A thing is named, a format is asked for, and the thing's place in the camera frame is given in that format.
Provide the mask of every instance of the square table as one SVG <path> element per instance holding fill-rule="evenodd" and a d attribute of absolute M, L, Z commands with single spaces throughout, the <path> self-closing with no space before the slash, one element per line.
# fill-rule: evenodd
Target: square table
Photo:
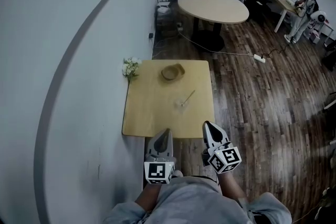
<path fill-rule="evenodd" d="M 282 21 L 285 18 L 285 15 L 287 14 L 287 12 L 293 13 L 295 15 L 298 15 L 298 13 L 297 13 L 295 7 L 293 7 L 292 5 L 290 5 L 286 0 L 275 0 L 275 1 L 282 8 L 281 17 L 279 19 L 279 22 L 278 22 L 276 28 L 274 29 L 274 32 L 276 33 L 279 30 L 279 27 L 282 24 Z"/>
<path fill-rule="evenodd" d="M 184 76 L 165 82 L 161 70 L 176 63 L 184 68 Z M 124 135 L 152 137 L 170 128 L 174 138 L 203 138 L 203 123 L 215 121 L 207 61 L 146 60 L 136 73 L 139 76 L 131 80 L 127 94 Z"/>

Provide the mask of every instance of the white table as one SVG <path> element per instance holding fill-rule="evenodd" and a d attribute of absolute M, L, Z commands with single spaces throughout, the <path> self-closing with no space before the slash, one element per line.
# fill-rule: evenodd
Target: white table
<path fill-rule="evenodd" d="M 249 11 L 239 0 L 178 0 L 181 10 L 194 16 L 192 41 L 211 51 L 220 51 L 224 41 L 222 24 L 239 24 L 247 20 Z M 199 19 L 214 22 L 213 31 L 198 31 Z"/>
<path fill-rule="evenodd" d="M 287 12 L 293 13 L 295 15 L 298 15 L 298 13 L 296 12 L 296 10 L 294 9 L 294 7 L 292 5 L 290 5 L 286 0 L 275 0 L 282 8 L 282 13 L 281 13 L 281 17 L 279 19 L 279 22 L 276 26 L 276 28 L 274 29 L 274 32 L 276 33 L 279 30 L 280 25 L 282 24 L 283 19 L 285 18 L 285 15 L 287 14 Z"/>

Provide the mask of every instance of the power strip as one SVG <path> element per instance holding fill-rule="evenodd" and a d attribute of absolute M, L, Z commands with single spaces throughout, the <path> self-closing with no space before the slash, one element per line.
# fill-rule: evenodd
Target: power strip
<path fill-rule="evenodd" d="M 265 63 L 266 62 L 266 59 L 265 58 L 262 58 L 260 57 L 259 55 L 256 55 L 254 54 L 253 58 L 259 62 L 262 62 L 262 63 Z"/>

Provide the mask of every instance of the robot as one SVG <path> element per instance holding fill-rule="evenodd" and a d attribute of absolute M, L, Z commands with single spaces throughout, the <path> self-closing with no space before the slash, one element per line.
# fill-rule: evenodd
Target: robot
<path fill-rule="evenodd" d="M 322 24 L 327 19 L 327 14 L 322 10 L 318 10 L 310 15 L 310 19 L 317 24 Z"/>
<path fill-rule="evenodd" d="M 203 139 L 207 149 L 202 153 L 203 165 L 212 165 L 217 174 L 235 169 L 242 162 L 238 148 L 233 147 L 226 132 L 217 124 L 203 124 Z M 165 129 L 154 136 L 147 148 L 144 170 L 149 184 L 169 184 L 175 171 L 173 134 Z"/>
<path fill-rule="evenodd" d="M 202 153 L 203 165 L 212 165 L 217 174 L 230 172 L 242 162 L 239 150 L 233 147 L 226 132 L 217 124 L 203 123 L 203 138 L 207 149 Z"/>

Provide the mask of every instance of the person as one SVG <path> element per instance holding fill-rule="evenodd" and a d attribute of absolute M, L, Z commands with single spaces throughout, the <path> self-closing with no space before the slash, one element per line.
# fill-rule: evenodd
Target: person
<path fill-rule="evenodd" d="M 299 6 L 301 4 L 303 4 L 303 6 L 298 14 L 299 16 L 295 19 L 290 33 L 288 35 L 284 35 L 285 40 L 288 43 L 292 41 L 292 43 L 295 44 L 300 39 L 302 33 L 310 23 L 310 15 L 314 11 L 316 0 L 298 0 L 295 2 L 295 6 Z"/>
<path fill-rule="evenodd" d="M 232 172 L 210 178 L 183 177 L 175 171 L 168 185 L 147 184 L 135 202 L 116 205 L 104 220 L 112 223 L 290 224 L 289 210 L 271 193 L 251 203 Z"/>

